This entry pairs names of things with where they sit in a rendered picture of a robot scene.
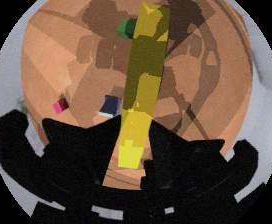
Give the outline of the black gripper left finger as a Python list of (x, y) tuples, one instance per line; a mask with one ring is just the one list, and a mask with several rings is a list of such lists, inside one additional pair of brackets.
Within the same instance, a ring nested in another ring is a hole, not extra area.
[(91, 172), (93, 181), (103, 185), (105, 172), (120, 135), (121, 115), (101, 121), (93, 127), (81, 128), (43, 117), (43, 129), (48, 141), (69, 151), (80, 153)]

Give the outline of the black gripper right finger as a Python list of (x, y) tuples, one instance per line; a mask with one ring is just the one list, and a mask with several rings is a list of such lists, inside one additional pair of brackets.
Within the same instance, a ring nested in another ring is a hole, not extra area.
[(149, 145), (155, 164), (156, 183), (159, 188), (171, 188), (173, 180), (191, 164), (197, 155), (218, 151), (225, 144), (224, 139), (187, 141), (169, 131), (163, 124), (152, 120), (149, 128)]

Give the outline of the yellow bar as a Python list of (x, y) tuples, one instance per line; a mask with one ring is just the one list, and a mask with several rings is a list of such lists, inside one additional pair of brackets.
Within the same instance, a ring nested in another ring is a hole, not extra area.
[(124, 84), (117, 167), (139, 168), (163, 75), (169, 12), (168, 7), (152, 3), (141, 3), (139, 8)]

